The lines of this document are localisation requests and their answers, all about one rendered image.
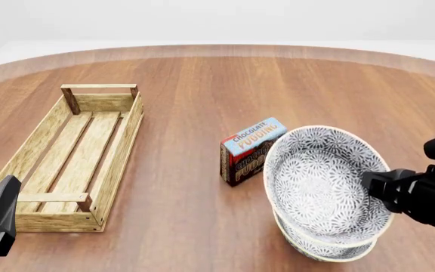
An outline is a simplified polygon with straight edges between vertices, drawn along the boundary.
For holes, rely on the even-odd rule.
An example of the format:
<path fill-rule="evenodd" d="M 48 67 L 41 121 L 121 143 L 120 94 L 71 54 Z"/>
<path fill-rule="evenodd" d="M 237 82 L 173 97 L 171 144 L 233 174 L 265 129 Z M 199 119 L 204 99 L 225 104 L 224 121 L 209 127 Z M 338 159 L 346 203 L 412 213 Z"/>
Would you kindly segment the patterned bowl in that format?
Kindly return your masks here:
<path fill-rule="evenodd" d="M 296 251 L 305 255 L 307 258 L 321 262 L 352 262 L 359 260 L 368 255 L 375 247 L 376 242 L 365 244 L 364 246 L 340 248 L 337 246 L 324 246 L 315 244 L 305 238 L 292 234 L 291 230 L 285 227 L 281 219 L 275 212 L 273 212 L 275 222 L 280 229 L 282 235 L 285 237 L 286 242 L 290 244 Z"/>
<path fill-rule="evenodd" d="M 392 223 L 392 213 L 361 184 L 365 172 L 388 171 L 381 155 L 356 135 L 308 125 L 272 145 L 264 163 L 264 189 L 273 212 L 293 235 L 359 246 L 379 238 Z"/>

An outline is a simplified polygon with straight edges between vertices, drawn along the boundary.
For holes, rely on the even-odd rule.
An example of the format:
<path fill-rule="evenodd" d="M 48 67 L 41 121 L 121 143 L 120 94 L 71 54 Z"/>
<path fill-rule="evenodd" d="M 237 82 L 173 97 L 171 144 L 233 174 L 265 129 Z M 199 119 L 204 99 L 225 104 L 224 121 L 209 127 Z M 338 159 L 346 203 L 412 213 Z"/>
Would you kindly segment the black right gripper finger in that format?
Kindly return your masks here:
<path fill-rule="evenodd" d="M 395 169 L 390 172 L 364 172 L 361 185 L 369 196 L 379 199 L 390 212 L 402 213 L 409 188 L 415 181 L 415 172 Z"/>

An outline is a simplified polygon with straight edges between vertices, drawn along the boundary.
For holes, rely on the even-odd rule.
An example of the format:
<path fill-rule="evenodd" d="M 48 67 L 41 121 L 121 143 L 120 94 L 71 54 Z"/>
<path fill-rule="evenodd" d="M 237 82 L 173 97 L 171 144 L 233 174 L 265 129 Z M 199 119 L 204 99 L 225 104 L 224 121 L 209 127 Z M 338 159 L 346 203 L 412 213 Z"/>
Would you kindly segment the chocolate pudding box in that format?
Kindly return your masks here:
<path fill-rule="evenodd" d="M 288 129 L 270 117 L 221 141 L 220 176 L 235 187 L 262 172 L 268 151 Z"/>

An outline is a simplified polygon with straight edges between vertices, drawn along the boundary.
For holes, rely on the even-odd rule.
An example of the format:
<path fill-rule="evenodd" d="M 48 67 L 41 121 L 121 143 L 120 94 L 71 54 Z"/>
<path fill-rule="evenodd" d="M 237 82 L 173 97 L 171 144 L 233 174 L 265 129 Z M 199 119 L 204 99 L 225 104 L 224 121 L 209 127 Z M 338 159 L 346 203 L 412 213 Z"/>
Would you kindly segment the wooden slat tray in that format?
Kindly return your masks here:
<path fill-rule="evenodd" d="M 0 171 L 23 183 L 20 232 L 101 232 L 105 228 L 143 120 L 135 84 L 127 94 L 62 97 Z"/>

